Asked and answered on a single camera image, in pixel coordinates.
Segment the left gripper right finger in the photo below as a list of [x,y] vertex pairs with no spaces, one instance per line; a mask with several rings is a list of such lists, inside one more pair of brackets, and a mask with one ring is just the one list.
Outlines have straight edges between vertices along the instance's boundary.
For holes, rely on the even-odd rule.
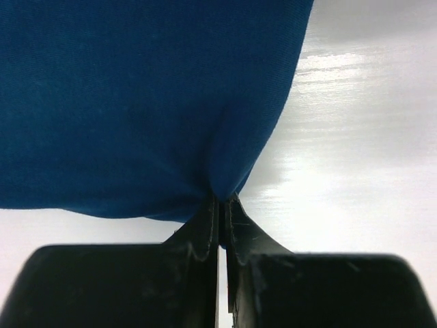
[[393,254],[294,253],[237,196],[223,205],[228,310],[235,327],[435,327],[412,267]]

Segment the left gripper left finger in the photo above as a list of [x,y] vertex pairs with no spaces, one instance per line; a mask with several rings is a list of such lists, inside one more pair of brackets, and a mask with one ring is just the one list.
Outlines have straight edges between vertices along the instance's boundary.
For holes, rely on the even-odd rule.
[[160,244],[49,245],[19,273],[2,327],[215,327],[219,204]]

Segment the navy blue t shirt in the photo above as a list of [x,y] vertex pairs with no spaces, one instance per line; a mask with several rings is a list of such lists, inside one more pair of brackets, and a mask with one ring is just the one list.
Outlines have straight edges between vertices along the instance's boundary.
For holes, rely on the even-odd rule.
[[2,1],[1,207],[186,221],[244,186],[311,1]]

